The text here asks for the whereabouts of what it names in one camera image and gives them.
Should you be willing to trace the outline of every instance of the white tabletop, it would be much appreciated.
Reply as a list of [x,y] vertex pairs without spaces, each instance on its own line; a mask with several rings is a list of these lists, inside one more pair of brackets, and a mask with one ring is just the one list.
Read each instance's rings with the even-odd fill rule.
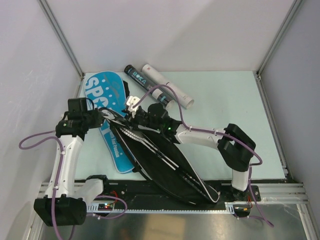
[[[84,83],[94,73],[85,75]],[[129,85],[130,94],[142,97],[145,91],[125,73],[118,73]],[[183,109],[187,124],[201,128],[225,128],[238,125],[256,143],[256,152],[263,164],[255,166],[253,179],[283,179],[285,177],[268,119],[251,71],[170,71],[163,72],[181,90],[194,99],[193,106]],[[80,96],[84,97],[84,84]],[[156,101],[148,96],[143,109]],[[180,119],[178,105],[169,109],[169,115]],[[195,144],[178,145],[201,178],[226,180],[232,171],[217,150]],[[139,173],[118,173],[108,147],[99,129],[90,129],[85,136],[78,158],[76,179],[90,175],[107,175],[114,180],[144,180]]]

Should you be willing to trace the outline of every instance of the wall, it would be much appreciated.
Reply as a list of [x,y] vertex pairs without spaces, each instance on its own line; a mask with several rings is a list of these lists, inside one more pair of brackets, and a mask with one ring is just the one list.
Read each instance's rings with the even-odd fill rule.
[[256,70],[294,0],[48,0],[84,72]]
[[307,0],[262,73],[289,170],[320,224],[320,1]]
[[18,143],[55,128],[79,77],[36,0],[1,1],[0,53],[0,239],[20,240],[56,143]]

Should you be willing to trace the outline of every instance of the white cylinder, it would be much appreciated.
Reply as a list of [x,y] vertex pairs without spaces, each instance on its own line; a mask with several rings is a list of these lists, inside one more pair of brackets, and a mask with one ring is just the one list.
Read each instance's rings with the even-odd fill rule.
[[[155,70],[149,64],[144,65],[144,67],[142,68],[142,72],[155,84],[165,84],[172,88],[178,96],[180,104],[186,109],[190,108],[194,104],[195,100],[193,100],[192,97],[188,96],[185,92],[181,91],[176,85],[171,83],[168,78],[163,76],[160,72]],[[171,97],[176,99],[175,95],[168,88],[163,87],[162,89],[165,92],[167,92]]]

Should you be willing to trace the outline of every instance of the purple cable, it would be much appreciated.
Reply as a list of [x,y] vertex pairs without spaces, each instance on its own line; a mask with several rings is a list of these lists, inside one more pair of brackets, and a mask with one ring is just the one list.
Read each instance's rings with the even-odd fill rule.
[[[123,212],[119,213],[118,215],[116,216],[110,216],[110,217],[107,217],[107,216],[100,216],[98,215],[98,218],[100,217],[101,219],[116,219],[116,218],[119,218],[121,217],[123,214],[125,214],[125,212],[128,210],[128,205],[127,203],[125,202],[125,200],[119,198],[119,197],[116,197],[116,196],[108,196],[108,195],[100,195],[100,196],[97,196],[95,199],[101,199],[101,198],[108,198],[108,199],[114,199],[114,200],[118,200],[120,202],[123,203],[124,205],[124,210]],[[94,217],[96,216],[96,214],[87,214],[87,216],[91,216],[91,217]]]
[[[40,136],[40,135],[51,134],[51,133],[54,133],[54,132],[55,131],[46,131],[46,132],[41,132],[41,133],[37,133],[37,134],[33,134],[31,136],[28,136],[28,137],[22,139],[21,142],[19,142],[19,148],[22,149],[22,150],[32,149],[34,147],[39,146],[40,144],[44,143],[45,141],[47,141],[49,139],[54,139],[59,144],[59,147],[60,147],[60,160],[59,160],[58,169],[57,169],[55,180],[54,180],[53,192],[52,192],[51,219],[52,219],[52,225],[53,225],[53,228],[54,228],[54,231],[55,231],[55,234],[56,234],[57,238],[59,240],[63,240],[63,238],[61,237],[61,235],[59,233],[58,226],[57,226],[57,221],[56,221],[55,201],[56,201],[57,189],[55,187],[58,185],[58,179],[59,179],[59,176],[60,176],[62,162],[63,162],[63,159],[64,159],[64,155],[62,154],[62,152],[64,151],[64,146],[63,146],[62,142],[59,140],[59,138],[57,138],[56,136],[48,136],[48,137],[42,139],[41,141],[39,141],[39,142],[37,142],[37,143],[35,143],[35,144],[31,145],[31,146],[22,146],[22,144],[28,139],[31,139],[31,138],[34,138],[34,137],[37,137],[37,136]],[[71,234],[70,234],[70,237],[69,237],[68,240],[72,239],[74,233],[75,233],[75,226],[72,227],[72,231],[71,231]]]
[[[229,135],[229,134],[226,134],[226,133],[223,133],[223,132],[214,131],[214,130],[207,130],[207,129],[201,129],[201,128],[193,128],[193,127],[188,126],[188,125],[186,124],[185,120],[184,120],[184,117],[183,117],[183,114],[182,114],[182,107],[181,107],[181,104],[180,104],[180,101],[179,101],[179,98],[178,98],[177,94],[175,93],[175,91],[174,91],[171,87],[169,87],[169,86],[167,86],[167,85],[165,85],[165,84],[158,84],[158,85],[155,85],[154,87],[150,88],[150,89],[143,95],[143,97],[142,97],[134,106],[132,106],[132,108],[135,108],[136,106],[138,106],[138,105],[148,96],[148,94],[150,94],[151,92],[153,92],[154,90],[156,90],[156,89],[158,89],[158,88],[167,88],[167,89],[169,89],[169,90],[173,93],[173,95],[174,95],[174,97],[175,97],[175,99],[176,99],[176,102],[178,103],[178,107],[179,107],[179,112],[180,112],[180,118],[181,118],[182,125],[183,125],[186,129],[188,129],[188,130],[190,130],[190,131],[197,131],[197,132],[202,132],[202,133],[210,133],[210,134],[216,134],[216,135],[221,135],[221,136],[227,137],[227,138],[229,138],[229,139],[237,142],[238,144],[240,144],[240,145],[243,146],[244,148],[246,148],[250,153],[252,153],[252,154],[259,160],[259,162],[257,162],[257,163],[251,163],[251,164],[249,165],[248,188],[249,188],[249,191],[250,191],[250,193],[251,193],[251,195],[252,195],[252,198],[253,198],[253,201],[254,201],[254,203],[255,203],[255,205],[256,205],[256,208],[258,209],[259,213],[260,213],[261,216],[262,216],[262,219],[263,219],[270,227],[273,228],[274,225],[273,225],[269,220],[267,220],[267,218],[265,217],[263,211],[261,210],[260,206],[258,205],[257,200],[256,200],[256,198],[255,198],[255,195],[253,194],[252,187],[251,187],[252,166],[259,166],[259,165],[261,165],[261,164],[263,163],[262,158],[261,158],[254,150],[252,150],[248,145],[246,145],[244,142],[240,141],[239,139],[237,139],[237,138],[235,138],[235,137],[233,137],[233,136],[231,136],[231,135]],[[259,219],[260,219],[261,217],[259,217],[259,216],[252,216],[251,218],[255,218],[255,219],[258,219],[258,218],[259,218]]]

